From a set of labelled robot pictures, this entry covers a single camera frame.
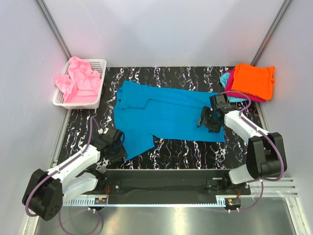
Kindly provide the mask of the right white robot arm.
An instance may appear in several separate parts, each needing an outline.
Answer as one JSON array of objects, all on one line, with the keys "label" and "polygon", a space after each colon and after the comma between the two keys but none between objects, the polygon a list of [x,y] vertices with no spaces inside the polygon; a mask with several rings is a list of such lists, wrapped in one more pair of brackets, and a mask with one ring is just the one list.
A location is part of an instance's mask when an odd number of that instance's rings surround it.
[{"label": "right white robot arm", "polygon": [[247,144],[246,163],[229,171],[228,178],[222,181],[224,192],[233,194],[242,183],[279,181],[287,170],[282,136],[257,126],[244,116],[243,110],[228,103],[223,94],[211,96],[210,104],[210,108],[202,108],[197,126],[205,126],[211,133],[219,133],[226,126]]}]

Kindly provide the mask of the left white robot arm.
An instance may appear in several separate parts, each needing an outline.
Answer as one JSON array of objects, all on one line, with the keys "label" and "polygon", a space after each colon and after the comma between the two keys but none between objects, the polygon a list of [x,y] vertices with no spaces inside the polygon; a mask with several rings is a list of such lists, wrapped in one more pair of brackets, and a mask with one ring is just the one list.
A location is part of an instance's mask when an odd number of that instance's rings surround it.
[{"label": "left white robot arm", "polygon": [[30,217],[51,220],[68,201],[92,191],[105,190],[106,162],[127,157],[123,146],[125,135],[113,127],[100,129],[96,137],[89,137],[82,150],[61,164],[48,170],[35,170],[22,198]]}]

